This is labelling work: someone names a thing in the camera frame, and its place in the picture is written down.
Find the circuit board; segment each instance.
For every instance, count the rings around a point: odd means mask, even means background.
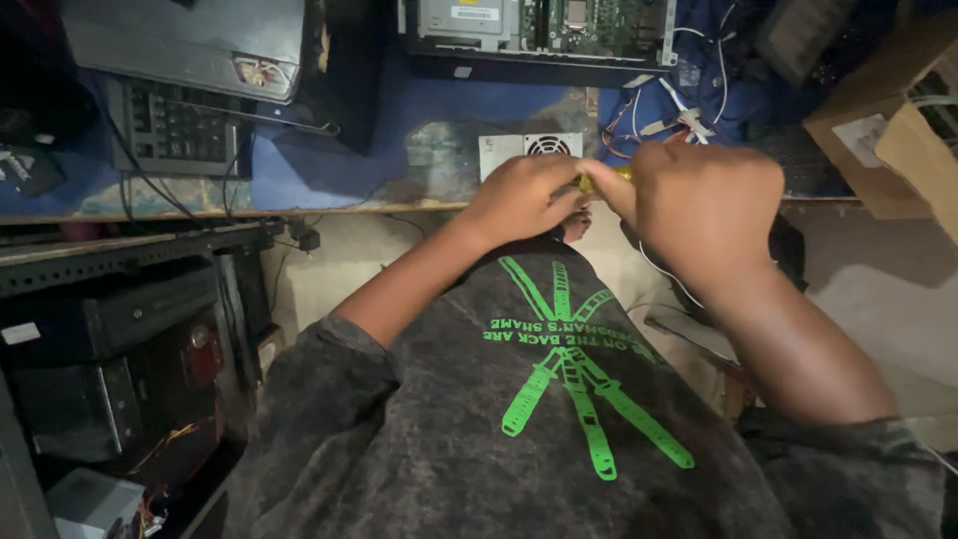
[[[666,0],[520,0],[523,50],[648,58],[665,33]]]

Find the person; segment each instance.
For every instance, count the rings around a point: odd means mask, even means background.
[[[778,165],[649,142],[631,167],[511,159],[310,325],[269,372],[226,536],[938,536],[940,465],[770,258]],[[737,432],[548,233],[581,173],[739,352],[768,408]]]

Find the power supply fan grille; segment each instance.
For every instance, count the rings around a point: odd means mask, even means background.
[[[572,155],[569,145],[554,136],[540,136],[529,146],[527,155],[542,155],[543,153],[565,153]]]

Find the gray t-shirt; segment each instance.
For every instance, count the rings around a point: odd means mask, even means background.
[[[229,538],[939,534],[942,472],[901,422],[756,410],[736,433],[547,239],[484,258],[392,350],[313,323],[259,421]]]

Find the foot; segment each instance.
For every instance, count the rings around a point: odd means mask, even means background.
[[[592,226],[592,212],[589,211],[588,206],[583,206],[562,222],[562,227],[565,228],[564,242],[571,244],[581,240],[589,226]]]

